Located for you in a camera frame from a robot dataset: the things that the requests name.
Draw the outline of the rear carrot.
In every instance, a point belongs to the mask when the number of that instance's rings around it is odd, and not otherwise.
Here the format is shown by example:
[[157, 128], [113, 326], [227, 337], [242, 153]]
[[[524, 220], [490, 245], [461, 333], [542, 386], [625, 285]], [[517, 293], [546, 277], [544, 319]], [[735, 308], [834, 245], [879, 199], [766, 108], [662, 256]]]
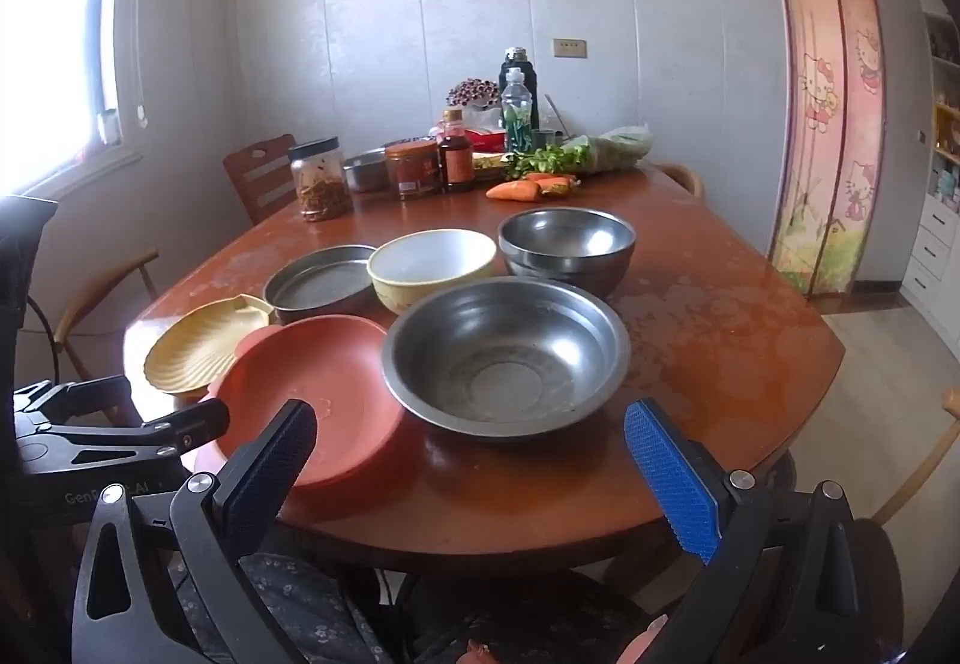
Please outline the rear carrot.
[[530, 172], [524, 176], [524, 180], [534, 183], [542, 196], [566, 196], [579, 185], [576, 176], [553, 173]]

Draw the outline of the dotted bouquet decoration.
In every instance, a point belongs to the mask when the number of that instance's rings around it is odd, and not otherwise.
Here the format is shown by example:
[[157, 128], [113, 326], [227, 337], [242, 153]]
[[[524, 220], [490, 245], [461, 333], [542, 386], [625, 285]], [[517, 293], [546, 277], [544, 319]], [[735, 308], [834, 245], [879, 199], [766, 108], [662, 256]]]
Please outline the dotted bouquet decoration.
[[489, 110], [500, 105], [500, 88], [489, 79], [467, 77], [457, 82], [448, 95], [446, 104], [461, 109]]

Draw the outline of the red plastic bear plate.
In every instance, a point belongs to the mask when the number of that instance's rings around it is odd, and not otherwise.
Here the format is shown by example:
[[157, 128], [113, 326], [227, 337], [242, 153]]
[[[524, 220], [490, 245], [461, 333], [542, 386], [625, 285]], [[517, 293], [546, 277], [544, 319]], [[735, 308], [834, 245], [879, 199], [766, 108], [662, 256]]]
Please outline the red plastic bear plate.
[[329, 487], [370, 464], [398, 432], [404, 407], [384, 381], [386, 329], [356, 315], [314, 316], [252, 331], [210, 388], [229, 410], [215, 441], [223, 459], [251, 443], [290, 399], [314, 410], [313, 453], [296, 483]]

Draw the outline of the white drawer cabinet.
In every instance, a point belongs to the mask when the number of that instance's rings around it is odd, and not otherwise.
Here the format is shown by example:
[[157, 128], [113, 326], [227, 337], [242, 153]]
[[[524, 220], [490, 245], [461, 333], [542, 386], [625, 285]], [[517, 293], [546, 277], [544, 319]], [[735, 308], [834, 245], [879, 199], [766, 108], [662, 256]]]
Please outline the white drawer cabinet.
[[924, 14], [931, 60], [928, 175], [901, 295], [958, 357], [958, 27]]

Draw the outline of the window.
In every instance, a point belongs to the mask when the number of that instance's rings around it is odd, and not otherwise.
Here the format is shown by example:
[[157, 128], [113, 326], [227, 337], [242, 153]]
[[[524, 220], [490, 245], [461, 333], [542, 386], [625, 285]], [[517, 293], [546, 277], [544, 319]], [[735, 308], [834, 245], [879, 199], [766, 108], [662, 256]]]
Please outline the window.
[[2, 0], [2, 191], [122, 155], [116, 0]]

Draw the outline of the hello kitty door curtain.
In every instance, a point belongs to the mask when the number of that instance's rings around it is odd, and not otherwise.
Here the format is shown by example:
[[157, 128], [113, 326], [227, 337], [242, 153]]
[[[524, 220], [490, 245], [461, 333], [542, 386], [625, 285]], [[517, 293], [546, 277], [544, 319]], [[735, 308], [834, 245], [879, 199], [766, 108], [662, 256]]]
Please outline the hello kitty door curtain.
[[773, 266], [807, 297], [850, 292], [872, 224], [885, 134], [877, 0], [782, 0], [786, 155]]

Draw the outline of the black thermos bottle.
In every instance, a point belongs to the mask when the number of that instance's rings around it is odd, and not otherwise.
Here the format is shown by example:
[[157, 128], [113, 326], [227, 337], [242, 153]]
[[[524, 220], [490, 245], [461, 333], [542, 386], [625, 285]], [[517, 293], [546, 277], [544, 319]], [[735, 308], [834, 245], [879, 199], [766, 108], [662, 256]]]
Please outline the black thermos bottle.
[[523, 84], [526, 86], [529, 91], [530, 98], [532, 98], [532, 126], [537, 128], [539, 126], [539, 95], [537, 95], [537, 73], [534, 70], [534, 65], [527, 56], [527, 50], [524, 47], [508, 47], [505, 50], [505, 58], [503, 58], [503, 63], [500, 66], [500, 74], [498, 74], [498, 88], [500, 91], [504, 91], [506, 87], [506, 79], [508, 79], [508, 73], [511, 68], [519, 68], [523, 71], [524, 81]]

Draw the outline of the large steel basin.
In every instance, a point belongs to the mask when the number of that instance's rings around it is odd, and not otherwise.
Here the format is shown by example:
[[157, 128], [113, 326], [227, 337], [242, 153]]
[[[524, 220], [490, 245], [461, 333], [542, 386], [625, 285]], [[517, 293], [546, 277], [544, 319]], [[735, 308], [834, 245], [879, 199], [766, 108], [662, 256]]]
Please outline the large steel basin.
[[480, 440], [560, 432], [625, 381], [620, 316], [583, 289], [503, 276], [435, 293], [382, 346], [387, 389], [412, 416]]

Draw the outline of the wall socket plate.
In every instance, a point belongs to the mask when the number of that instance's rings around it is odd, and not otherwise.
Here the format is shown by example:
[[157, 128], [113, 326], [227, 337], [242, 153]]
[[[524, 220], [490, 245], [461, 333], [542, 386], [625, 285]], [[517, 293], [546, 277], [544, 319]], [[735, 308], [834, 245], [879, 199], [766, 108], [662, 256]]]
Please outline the wall socket plate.
[[587, 42], [582, 38], [555, 38], [551, 45], [553, 45], [553, 56], [555, 58], [587, 58]]

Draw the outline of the clear jar black lid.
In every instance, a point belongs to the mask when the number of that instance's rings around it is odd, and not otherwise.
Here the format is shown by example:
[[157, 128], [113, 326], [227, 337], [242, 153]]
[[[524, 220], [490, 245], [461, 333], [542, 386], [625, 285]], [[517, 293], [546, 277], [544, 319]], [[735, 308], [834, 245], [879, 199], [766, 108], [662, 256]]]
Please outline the clear jar black lid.
[[295, 144], [288, 149], [291, 175], [302, 217], [329, 221], [352, 210], [338, 137]]

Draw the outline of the bag of green vegetables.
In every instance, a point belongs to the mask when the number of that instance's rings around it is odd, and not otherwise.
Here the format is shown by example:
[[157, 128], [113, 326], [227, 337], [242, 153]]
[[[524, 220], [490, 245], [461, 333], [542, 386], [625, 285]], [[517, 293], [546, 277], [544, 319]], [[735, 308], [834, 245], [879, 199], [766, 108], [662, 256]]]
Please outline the bag of green vegetables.
[[568, 137], [530, 152], [506, 155], [506, 173], [523, 178], [544, 175], [596, 175], [634, 169], [652, 149], [654, 136], [647, 125], [621, 127], [599, 136]]

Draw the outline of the curved back wooden chair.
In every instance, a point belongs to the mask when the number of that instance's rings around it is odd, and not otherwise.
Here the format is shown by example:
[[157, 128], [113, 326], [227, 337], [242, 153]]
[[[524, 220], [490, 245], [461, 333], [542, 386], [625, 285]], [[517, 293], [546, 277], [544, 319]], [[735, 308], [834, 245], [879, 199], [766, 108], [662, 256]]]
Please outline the curved back wooden chair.
[[65, 355], [80, 380], [91, 380], [91, 371], [89, 371], [85, 362], [80, 359], [80, 355], [76, 354], [75, 347], [71, 345], [71, 333], [132, 274], [139, 274], [149, 297], [153, 300], [158, 299], [160, 291], [153, 283], [148, 271], [148, 266], [158, 258], [160, 258], [160, 252], [156, 248], [151, 248], [151, 250], [145, 251], [139, 256], [133, 256], [130, 260], [116, 266], [110, 266], [110, 268], [91, 277], [76, 292], [75, 297], [68, 302], [64, 315], [62, 315], [60, 322], [57, 323], [57, 328], [53, 331], [53, 358], [59, 360], [62, 355]]

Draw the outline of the carrot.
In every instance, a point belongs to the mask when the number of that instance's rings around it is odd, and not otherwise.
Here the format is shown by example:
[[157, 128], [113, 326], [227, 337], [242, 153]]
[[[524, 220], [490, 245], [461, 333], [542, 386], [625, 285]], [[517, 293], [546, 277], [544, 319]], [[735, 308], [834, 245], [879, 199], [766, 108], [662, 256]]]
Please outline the carrot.
[[494, 185], [487, 193], [488, 199], [493, 201], [511, 201], [511, 203], [535, 203], [540, 198], [540, 187], [537, 182], [529, 180], [512, 180]]
[[576, 176], [553, 173], [530, 172], [524, 176], [524, 180], [534, 183], [542, 196], [566, 196], [579, 185]]

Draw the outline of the red slatted wooden chair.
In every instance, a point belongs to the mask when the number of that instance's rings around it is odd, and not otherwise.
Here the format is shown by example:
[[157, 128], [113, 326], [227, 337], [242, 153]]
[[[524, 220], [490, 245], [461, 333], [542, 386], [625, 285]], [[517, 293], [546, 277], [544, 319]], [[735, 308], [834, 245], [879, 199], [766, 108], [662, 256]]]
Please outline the red slatted wooden chair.
[[254, 226], [295, 201], [295, 180], [288, 159], [295, 144], [291, 134], [282, 134], [224, 157], [224, 171]]

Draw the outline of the far wooden chair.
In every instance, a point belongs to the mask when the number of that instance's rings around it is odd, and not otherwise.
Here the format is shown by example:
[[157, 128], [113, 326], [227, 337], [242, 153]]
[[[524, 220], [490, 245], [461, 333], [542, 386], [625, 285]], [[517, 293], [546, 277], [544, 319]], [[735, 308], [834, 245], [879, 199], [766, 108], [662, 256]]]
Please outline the far wooden chair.
[[701, 178], [695, 170], [689, 169], [687, 166], [682, 166], [682, 164], [674, 164], [674, 162], [670, 162], [670, 164], [659, 164], [658, 169], [665, 176], [669, 176], [670, 180], [677, 183], [686, 193], [692, 194], [693, 198], [704, 198], [706, 188], [704, 187], [703, 178]]

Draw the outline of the dark sauce bottle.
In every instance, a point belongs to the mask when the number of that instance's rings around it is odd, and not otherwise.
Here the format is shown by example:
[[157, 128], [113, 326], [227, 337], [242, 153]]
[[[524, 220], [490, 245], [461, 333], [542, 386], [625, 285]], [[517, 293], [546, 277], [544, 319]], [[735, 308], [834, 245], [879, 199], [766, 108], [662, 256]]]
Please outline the dark sauce bottle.
[[462, 110], [455, 107], [444, 110], [443, 125], [438, 134], [438, 154], [444, 190], [464, 191], [473, 187], [473, 149]]

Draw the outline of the yellow white ceramic bowl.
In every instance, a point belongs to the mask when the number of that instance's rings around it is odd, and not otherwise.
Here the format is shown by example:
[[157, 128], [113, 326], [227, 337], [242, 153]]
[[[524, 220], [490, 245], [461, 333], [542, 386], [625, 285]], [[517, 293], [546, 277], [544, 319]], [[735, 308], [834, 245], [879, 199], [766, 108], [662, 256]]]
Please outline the yellow white ceramic bowl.
[[379, 302], [394, 315], [434, 292], [490, 276], [498, 247], [485, 233], [430, 229], [376, 248], [366, 263]]

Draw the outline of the front carrot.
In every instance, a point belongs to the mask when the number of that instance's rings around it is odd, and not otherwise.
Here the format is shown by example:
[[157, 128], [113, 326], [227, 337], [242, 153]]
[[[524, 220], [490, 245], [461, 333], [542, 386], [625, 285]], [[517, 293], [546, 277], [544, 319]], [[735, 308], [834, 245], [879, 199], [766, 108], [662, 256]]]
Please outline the front carrot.
[[512, 180], [494, 185], [487, 193], [488, 199], [493, 201], [511, 201], [511, 203], [535, 203], [540, 198], [540, 187], [537, 182], [529, 180]]

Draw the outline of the small steel bowl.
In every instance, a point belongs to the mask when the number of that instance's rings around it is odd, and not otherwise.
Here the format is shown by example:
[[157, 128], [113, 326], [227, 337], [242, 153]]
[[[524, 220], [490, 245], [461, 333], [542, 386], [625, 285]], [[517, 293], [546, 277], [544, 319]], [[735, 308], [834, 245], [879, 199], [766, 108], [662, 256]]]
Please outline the small steel bowl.
[[514, 276], [556, 281], [605, 299], [630, 268], [636, 232], [597, 209], [532, 209], [501, 222], [498, 247]]

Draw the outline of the steel pan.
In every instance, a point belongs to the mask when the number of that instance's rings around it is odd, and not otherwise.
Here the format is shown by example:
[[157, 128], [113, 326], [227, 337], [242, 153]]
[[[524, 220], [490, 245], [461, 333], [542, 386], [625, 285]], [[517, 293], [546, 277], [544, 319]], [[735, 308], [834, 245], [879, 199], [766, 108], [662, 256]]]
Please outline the steel pan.
[[370, 245], [335, 245], [311, 251], [275, 272], [263, 300], [282, 325], [332, 313], [358, 313], [374, 299]]

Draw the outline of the red snack package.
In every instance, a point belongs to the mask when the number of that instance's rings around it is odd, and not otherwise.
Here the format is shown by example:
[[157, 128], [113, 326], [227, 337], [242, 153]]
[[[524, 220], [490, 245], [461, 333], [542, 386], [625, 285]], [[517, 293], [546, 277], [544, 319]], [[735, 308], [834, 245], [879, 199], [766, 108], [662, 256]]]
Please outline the red snack package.
[[505, 150], [505, 132], [503, 130], [467, 130], [467, 139], [469, 139], [475, 152], [496, 154], [496, 152]]

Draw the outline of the steel bowl at back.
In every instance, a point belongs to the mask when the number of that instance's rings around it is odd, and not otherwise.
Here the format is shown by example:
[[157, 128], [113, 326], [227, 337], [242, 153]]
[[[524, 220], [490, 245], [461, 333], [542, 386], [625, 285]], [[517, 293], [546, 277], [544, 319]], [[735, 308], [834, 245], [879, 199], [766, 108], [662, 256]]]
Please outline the steel bowl at back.
[[386, 149], [375, 148], [343, 160], [348, 190], [355, 194], [379, 193], [391, 186], [386, 166]]

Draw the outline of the red lidded sauce jar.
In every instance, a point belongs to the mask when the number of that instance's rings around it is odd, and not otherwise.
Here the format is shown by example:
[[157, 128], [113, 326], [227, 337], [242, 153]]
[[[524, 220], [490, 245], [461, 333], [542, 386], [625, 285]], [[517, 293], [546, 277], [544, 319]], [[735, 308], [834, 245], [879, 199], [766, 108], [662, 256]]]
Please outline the red lidded sauce jar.
[[384, 159], [392, 191], [398, 198], [421, 198], [441, 191], [438, 144], [433, 139], [407, 139], [387, 144]]

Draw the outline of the clear plastic bottle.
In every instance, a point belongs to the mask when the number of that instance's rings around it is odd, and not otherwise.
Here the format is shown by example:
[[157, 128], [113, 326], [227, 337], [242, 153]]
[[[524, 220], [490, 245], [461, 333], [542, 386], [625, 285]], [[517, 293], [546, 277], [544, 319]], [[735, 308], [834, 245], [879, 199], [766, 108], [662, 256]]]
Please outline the clear plastic bottle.
[[501, 91], [501, 116], [505, 127], [506, 149], [519, 154], [532, 151], [532, 94], [524, 84], [523, 70], [517, 66], [512, 66], [505, 74], [505, 87]]

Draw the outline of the yellow shell shaped plate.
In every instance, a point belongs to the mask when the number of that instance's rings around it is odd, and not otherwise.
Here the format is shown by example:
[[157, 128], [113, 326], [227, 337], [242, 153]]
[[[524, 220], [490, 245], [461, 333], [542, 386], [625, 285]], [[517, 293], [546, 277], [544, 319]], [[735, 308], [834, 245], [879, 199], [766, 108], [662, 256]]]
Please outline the yellow shell shaped plate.
[[267, 302], [247, 293], [195, 308], [149, 349], [143, 362], [146, 381], [179, 398], [202, 393], [233, 365], [242, 339], [270, 325], [272, 315]]

